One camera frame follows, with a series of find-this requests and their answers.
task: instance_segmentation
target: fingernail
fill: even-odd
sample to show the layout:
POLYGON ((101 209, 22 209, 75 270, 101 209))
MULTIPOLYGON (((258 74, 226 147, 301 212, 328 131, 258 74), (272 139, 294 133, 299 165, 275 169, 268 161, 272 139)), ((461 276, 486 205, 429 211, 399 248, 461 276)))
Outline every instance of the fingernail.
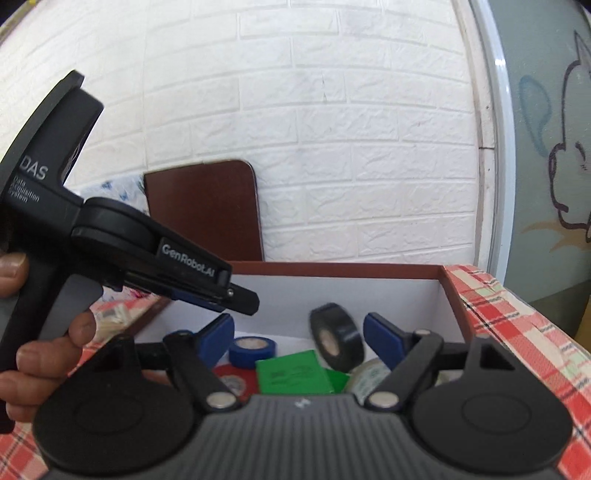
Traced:
POLYGON ((18 269, 25 263, 27 256, 24 253, 13 253, 0 257, 0 277, 14 278, 18 269))
POLYGON ((19 348, 17 352, 17 368, 19 370, 36 369, 39 366, 39 352, 36 349, 19 348))

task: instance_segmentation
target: human hand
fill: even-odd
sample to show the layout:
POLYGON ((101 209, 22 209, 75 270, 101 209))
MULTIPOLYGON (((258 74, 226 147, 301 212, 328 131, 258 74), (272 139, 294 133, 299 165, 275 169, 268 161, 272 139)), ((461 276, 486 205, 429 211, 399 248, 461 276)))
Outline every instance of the human hand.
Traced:
MULTIPOLYGON (((25 254, 0 252, 0 298, 17 293, 25 284, 29 263, 25 254)), ((91 312, 78 315, 68 335, 50 342, 34 341, 19 348, 18 371, 0 373, 0 398, 15 421, 33 420, 39 406, 67 378, 80 360, 82 346, 92 340, 96 323, 91 312)))

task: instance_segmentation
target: plaid tablecloth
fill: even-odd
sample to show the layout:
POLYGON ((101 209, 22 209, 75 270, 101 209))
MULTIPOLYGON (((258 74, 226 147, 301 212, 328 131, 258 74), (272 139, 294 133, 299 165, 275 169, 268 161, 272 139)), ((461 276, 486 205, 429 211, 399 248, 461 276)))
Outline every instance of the plaid tablecloth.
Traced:
MULTIPOLYGON (((573 438, 559 469, 591 480, 591 361, 588 353, 491 275, 469 265, 447 268, 477 332, 504 343, 570 410, 573 438)), ((89 345, 83 361, 100 347, 89 345)), ((46 471, 29 425, 0 436, 0 480, 33 480, 46 471)))

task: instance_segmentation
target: white brick wall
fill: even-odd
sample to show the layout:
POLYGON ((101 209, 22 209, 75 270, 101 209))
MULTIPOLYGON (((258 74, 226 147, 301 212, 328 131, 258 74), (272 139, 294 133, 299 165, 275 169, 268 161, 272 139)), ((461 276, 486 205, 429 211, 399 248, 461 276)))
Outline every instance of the white brick wall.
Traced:
POLYGON ((72 68, 105 104, 71 187, 243 158, 268 260, 474 260, 478 139, 450 0, 43 0, 0 64, 0 154, 72 68))

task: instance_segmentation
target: wall mural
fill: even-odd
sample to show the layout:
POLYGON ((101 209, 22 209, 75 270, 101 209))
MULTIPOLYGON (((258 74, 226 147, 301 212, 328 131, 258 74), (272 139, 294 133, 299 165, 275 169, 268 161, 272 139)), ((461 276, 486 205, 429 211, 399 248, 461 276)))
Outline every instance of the wall mural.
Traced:
POLYGON ((550 251, 565 246, 591 249, 591 49, 574 32, 577 58, 564 72, 561 97, 561 141, 548 151, 544 127, 553 109, 544 86, 530 75, 519 81, 519 101, 534 147, 548 160, 549 194, 554 221, 536 222, 523 232, 551 229, 561 239, 550 251), (589 118, 589 122, 577 119, 589 118))

